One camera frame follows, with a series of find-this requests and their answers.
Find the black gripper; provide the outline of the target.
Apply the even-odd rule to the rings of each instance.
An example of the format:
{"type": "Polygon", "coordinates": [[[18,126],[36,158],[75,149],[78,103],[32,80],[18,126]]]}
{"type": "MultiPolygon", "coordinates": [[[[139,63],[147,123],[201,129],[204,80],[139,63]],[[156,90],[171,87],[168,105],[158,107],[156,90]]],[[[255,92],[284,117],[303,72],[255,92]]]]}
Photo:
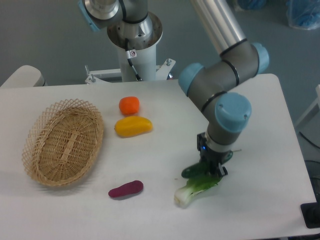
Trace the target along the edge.
{"type": "Polygon", "coordinates": [[[210,173],[214,177],[227,176],[228,171],[223,164],[233,157],[231,146],[231,144],[216,143],[207,132],[199,133],[197,135],[197,150],[200,154],[200,172],[204,175],[210,173]]]}

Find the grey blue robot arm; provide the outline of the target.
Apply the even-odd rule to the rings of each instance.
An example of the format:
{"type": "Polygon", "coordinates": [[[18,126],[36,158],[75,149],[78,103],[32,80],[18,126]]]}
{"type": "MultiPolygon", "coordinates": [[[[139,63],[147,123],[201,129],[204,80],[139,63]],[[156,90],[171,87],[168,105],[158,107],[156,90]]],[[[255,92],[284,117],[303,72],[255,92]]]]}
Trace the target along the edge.
{"type": "MultiPolygon", "coordinates": [[[[185,95],[208,120],[207,130],[197,135],[198,163],[185,168],[185,179],[200,175],[223,177],[232,157],[232,145],[248,124],[252,108],[247,98],[232,89],[263,72],[269,65],[267,50],[248,42],[224,0],[194,0],[198,14],[221,60],[206,68],[187,66],[178,78],[185,95]]],[[[107,29],[118,48],[123,82],[154,81],[155,47],[163,28],[145,0],[80,0],[78,7],[93,31],[107,29]]]]}

